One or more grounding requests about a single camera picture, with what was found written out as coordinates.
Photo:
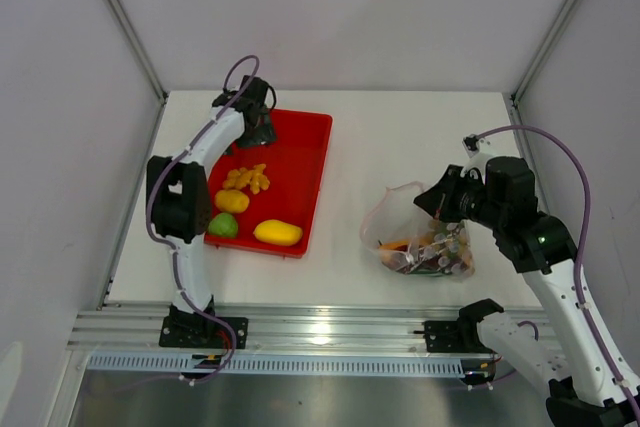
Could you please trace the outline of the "orange ginger root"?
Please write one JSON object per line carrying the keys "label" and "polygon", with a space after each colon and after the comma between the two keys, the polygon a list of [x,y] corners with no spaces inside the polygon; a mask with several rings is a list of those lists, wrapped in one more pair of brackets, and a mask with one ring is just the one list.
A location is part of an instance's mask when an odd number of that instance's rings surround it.
{"label": "orange ginger root", "polygon": [[266,191],[270,187],[270,180],[265,174],[267,165],[256,164],[251,169],[241,167],[232,169],[227,173],[226,179],[222,183],[224,190],[242,191],[248,189],[252,194],[257,195]]}

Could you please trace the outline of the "tan longan fruit bunch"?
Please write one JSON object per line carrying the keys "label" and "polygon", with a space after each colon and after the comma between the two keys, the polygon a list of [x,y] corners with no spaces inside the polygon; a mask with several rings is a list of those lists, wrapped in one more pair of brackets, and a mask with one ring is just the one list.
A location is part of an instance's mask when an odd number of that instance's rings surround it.
{"label": "tan longan fruit bunch", "polygon": [[466,226],[448,223],[428,231],[419,239],[418,259],[438,273],[464,271],[473,267],[473,255]]}

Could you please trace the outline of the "yellow potato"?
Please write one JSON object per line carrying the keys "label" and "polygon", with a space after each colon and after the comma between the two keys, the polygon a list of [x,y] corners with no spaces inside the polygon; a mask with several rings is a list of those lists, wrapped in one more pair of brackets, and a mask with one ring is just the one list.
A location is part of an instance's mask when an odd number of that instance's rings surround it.
{"label": "yellow potato", "polygon": [[240,214],[248,209],[250,199],[240,190],[220,190],[214,196],[214,204],[221,212]]}

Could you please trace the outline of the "green custard apple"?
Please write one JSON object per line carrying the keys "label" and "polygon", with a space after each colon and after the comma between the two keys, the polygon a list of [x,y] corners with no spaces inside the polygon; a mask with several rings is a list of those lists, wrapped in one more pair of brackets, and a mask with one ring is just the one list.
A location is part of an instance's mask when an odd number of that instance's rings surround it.
{"label": "green custard apple", "polygon": [[218,213],[212,218],[207,227],[207,233],[212,236],[231,238],[237,237],[239,225],[235,217],[226,212]]}

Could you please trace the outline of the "yellow mango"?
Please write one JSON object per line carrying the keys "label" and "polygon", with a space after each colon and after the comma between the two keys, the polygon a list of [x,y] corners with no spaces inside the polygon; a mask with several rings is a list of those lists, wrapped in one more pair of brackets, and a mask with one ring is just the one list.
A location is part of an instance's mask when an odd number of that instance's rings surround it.
{"label": "yellow mango", "polygon": [[302,239],[303,230],[298,226],[271,219],[259,223],[253,235],[258,241],[266,244],[290,247]]}

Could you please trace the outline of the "clear zip top bag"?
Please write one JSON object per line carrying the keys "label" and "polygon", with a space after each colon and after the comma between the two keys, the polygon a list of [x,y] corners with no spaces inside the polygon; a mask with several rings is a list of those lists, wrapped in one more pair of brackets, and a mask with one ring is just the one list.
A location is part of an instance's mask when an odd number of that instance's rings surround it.
{"label": "clear zip top bag", "polygon": [[428,231],[450,223],[433,219],[413,204],[414,198],[427,189],[428,186],[421,182],[388,188],[382,199],[363,219],[359,231],[360,241],[379,262],[376,251],[380,244],[401,240],[418,243],[420,237]]}

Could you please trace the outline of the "sliced cured ham piece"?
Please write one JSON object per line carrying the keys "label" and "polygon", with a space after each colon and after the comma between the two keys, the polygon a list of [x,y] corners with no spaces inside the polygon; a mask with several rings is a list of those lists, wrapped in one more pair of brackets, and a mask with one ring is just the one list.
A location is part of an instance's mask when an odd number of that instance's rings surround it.
{"label": "sliced cured ham piece", "polygon": [[403,275],[470,276],[475,272],[470,248],[456,240],[433,243],[401,240],[380,244],[376,253],[385,267]]}

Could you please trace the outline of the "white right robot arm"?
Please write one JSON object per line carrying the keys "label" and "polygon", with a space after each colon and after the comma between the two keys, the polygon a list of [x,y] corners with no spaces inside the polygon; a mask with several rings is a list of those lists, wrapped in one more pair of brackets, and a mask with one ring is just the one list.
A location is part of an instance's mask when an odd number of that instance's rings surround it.
{"label": "white right robot arm", "polygon": [[464,348],[501,354],[544,396],[556,426],[638,422],[639,377],[597,312],[566,226],[540,211],[525,160],[493,157],[483,169],[451,165],[414,203],[436,220],[468,220],[491,230],[544,309],[564,357],[553,360],[491,299],[460,309],[456,336]]}

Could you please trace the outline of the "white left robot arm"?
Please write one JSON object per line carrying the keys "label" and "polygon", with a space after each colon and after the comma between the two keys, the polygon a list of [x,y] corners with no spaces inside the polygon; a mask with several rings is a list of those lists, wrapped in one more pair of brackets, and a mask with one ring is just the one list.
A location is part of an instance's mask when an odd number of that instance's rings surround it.
{"label": "white left robot arm", "polygon": [[204,268],[204,234],[213,218],[208,175],[234,146],[272,144],[273,87],[259,77],[244,76],[236,90],[214,99],[209,118],[187,146],[173,156],[152,156],[146,167],[145,223],[149,237],[169,249],[176,294],[172,306],[190,314],[182,335],[197,347],[216,337],[217,323],[205,315],[213,301]]}

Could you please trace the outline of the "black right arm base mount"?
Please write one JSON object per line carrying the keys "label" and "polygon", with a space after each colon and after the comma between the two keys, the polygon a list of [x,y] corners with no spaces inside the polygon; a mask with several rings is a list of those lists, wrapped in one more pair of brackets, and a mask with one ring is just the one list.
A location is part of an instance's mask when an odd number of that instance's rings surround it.
{"label": "black right arm base mount", "polygon": [[456,321],[427,320],[413,331],[420,336],[429,353],[486,353],[486,348],[477,342],[466,339]]}

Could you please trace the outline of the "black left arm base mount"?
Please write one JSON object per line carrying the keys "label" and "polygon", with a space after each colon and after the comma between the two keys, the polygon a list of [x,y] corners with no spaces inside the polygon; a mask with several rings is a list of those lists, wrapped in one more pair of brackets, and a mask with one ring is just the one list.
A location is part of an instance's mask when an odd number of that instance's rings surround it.
{"label": "black left arm base mount", "polygon": [[171,305],[168,315],[163,319],[159,336],[159,346],[183,349],[230,350],[235,334],[237,349],[246,346],[249,331],[249,319],[246,317],[219,317],[227,327],[208,320],[200,314],[185,312]]}

